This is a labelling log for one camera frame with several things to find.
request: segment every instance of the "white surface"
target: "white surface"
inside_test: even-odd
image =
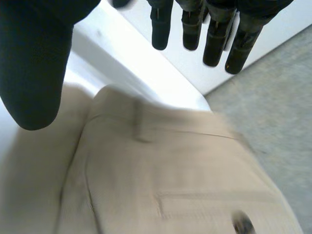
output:
[[[120,12],[148,41],[151,41],[152,35],[150,9],[146,0],[137,0],[131,9]],[[311,0],[295,0],[281,11],[264,27],[245,67],[312,24],[311,9]],[[206,94],[232,77],[232,75],[224,71],[229,52],[222,54],[221,61],[216,68],[205,66],[202,62],[202,55],[206,43],[208,24],[204,24],[202,27],[198,49],[190,52],[184,49],[182,45],[181,17],[182,9],[175,2],[172,11],[169,43],[166,50],[162,51],[162,54],[202,94]]]

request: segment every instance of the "black rubber finger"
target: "black rubber finger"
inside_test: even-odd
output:
[[[207,32],[203,62],[211,67],[219,64],[226,40],[232,26],[236,8],[215,7],[209,5],[211,16]]]
[[[202,4],[198,6],[196,11],[183,11],[183,45],[188,50],[196,50],[199,44],[199,37],[203,19]]]
[[[225,64],[228,73],[237,74],[242,70],[263,26],[270,20],[255,19],[240,13],[237,33]]]
[[[164,50],[167,47],[171,27],[172,6],[173,0],[165,0],[164,7],[152,7],[152,45],[155,49]]]
[[[44,128],[59,110],[73,28],[23,1],[0,1],[0,8],[1,99],[21,128]]]

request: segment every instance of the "floor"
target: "floor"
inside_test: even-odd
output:
[[[312,234],[312,26],[207,95]]]

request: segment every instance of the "beige pants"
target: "beige pants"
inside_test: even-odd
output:
[[[86,122],[80,116],[48,151],[38,146],[41,155],[21,147],[8,154],[1,234],[234,234],[240,212],[258,234],[302,233],[220,117],[153,107],[110,88],[95,97]],[[51,127],[40,137],[55,137]]]

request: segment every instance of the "beige fabric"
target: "beige fabric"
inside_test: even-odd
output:
[[[80,131],[43,146],[45,160],[56,159],[47,172],[37,164],[2,173],[0,234],[234,234],[237,211],[258,234],[302,233],[281,192],[214,114],[161,109],[104,88]],[[31,157],[17,152],[16,164]]]

